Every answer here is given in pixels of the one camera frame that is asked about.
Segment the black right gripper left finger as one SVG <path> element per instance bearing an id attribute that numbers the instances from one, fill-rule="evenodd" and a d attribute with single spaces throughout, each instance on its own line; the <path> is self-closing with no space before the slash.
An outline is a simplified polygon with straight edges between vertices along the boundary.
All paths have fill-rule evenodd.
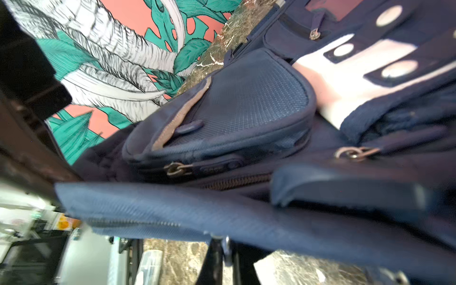
<path id="1" fill-rule="evenodd" d="M 222 240 L 212 239 L 195 285 L 223 284 L 223 256 Z"/>

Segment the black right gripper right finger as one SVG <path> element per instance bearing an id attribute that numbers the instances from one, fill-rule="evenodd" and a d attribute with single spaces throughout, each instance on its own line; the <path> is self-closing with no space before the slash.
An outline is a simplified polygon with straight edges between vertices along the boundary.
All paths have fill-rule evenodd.
<path id="1" fill-rule="evenodd" d="M 233 284 L 260 285 L 254 264 L 271 254 L 261 248 L 236 243 L 233 249 Z"/>

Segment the navy blue school backpack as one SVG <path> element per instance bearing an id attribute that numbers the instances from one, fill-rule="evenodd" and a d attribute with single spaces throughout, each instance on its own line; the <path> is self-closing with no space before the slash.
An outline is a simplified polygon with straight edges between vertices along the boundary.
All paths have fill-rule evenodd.
<path id="1" fill-rule="evenodd" d="M 212 72 L 88 149 L 66 212 L 456 282 L 456 4 L 286 1 Z"/>

